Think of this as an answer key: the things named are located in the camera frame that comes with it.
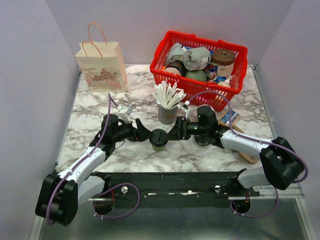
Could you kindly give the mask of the black plastic cup lid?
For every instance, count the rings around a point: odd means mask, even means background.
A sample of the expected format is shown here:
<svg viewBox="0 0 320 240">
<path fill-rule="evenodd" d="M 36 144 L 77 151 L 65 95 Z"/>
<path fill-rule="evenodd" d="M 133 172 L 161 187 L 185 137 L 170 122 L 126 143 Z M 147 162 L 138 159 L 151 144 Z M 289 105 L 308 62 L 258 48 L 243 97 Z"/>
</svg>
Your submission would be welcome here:
<svg viewBox="0 0 320 240">
<path fill-rule="evenodd" d="M 163 147 L 167 144 L 167 132 L 163 129 L 154 129 L 152 137 L 149 138 L 150 143 L 155 147 Z"/>
</svg>

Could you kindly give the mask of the green paper coffee cup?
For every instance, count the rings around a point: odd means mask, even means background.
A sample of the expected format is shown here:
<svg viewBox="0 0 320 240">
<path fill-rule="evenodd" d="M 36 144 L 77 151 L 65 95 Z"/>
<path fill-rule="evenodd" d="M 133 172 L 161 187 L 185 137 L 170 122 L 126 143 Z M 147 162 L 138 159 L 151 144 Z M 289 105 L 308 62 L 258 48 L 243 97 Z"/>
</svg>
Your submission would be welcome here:
<svg viewBox="0 0 320 240">
<path fill-rule="evenodd" d="M 163 144 L 153 144 L 153 143 L 151 143 L 151 146 L 152 146 L 154 151 L 161 152 L 161 151 L 163 151 L 165 149 L 166 143 L 163 143 Z"/>
</svg>

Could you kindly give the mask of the brown cardboard cup carrier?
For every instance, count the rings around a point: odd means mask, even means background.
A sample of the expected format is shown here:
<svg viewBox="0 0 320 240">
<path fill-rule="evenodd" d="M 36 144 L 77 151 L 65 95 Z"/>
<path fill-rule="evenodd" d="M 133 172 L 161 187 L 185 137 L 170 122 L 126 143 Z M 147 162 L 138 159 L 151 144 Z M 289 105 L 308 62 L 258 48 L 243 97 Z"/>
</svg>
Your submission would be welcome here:
<svg viewBox="0 0 320 240">
<path fill-rule="evenodd" d="M 220 127 L 226 128 L 226 131 L 220 137 L 223 148 L 238 152 L 250 164 L 255 164 L 260 160 L 259 153 L 262 146 L 259 142 L 255 142 L 256 137 L 253 140 L 246 139 L 246 137 L 251 137 L 246 134 L 241 137 L 243 131 L 237 126 L 232 125 L 234 133 L 229 126 L 220 123 L 220 121 L 218 121 L 218 124 Z"/>
</svg>

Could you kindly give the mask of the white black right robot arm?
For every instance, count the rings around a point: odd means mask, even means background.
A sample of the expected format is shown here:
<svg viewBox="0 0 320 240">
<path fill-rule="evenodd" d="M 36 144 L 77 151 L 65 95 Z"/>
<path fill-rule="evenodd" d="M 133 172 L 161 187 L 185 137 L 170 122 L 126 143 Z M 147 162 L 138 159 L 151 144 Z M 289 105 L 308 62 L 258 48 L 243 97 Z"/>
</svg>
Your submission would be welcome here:
<svg viewBox="0 0 320 240">
<path fill-rule="evenodd" d="M 188 140 L 191 136 L 203 136 L 213 146 L 244 153 L 261 161 L 261 167 L 240 170 L 232 177 L 230 191 L 234 195 L 241 196 L 255 186 L 270 185 L 278 190 L 286 190 L 305 170 L 285 138 L 258 139 L 241 134 L 220 125 L 215 111 L 208 105 L 200 106 L 196 113 L 196 122 L 179 116 L 165 139 L 180 141 Z"/>
</svg>

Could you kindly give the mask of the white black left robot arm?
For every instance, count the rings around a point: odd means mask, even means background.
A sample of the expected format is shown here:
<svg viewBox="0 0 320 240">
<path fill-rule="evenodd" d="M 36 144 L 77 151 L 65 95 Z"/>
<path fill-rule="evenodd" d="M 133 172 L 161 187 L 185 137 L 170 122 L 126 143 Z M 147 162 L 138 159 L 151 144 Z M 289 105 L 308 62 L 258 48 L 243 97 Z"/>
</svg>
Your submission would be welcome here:
<svg viewBox="0 0 320 240">
<path fill-rule="evenodd" d="M 107 197 L 111 185 L 93 171 L 115 151 L 116 143 L 123 140 L 144 142 L 154 134 L 143 126 L 140 119 L 125 122 L 115 114 L 103 117 L 101 130 L 95 135 L 86 152 L 70 167 L 60 173 L 48 174 L 40 189 L 35 214 L 49 224 L 68 226 L 75 218 L 78 207 L 90 197 Z"/>
</svg>

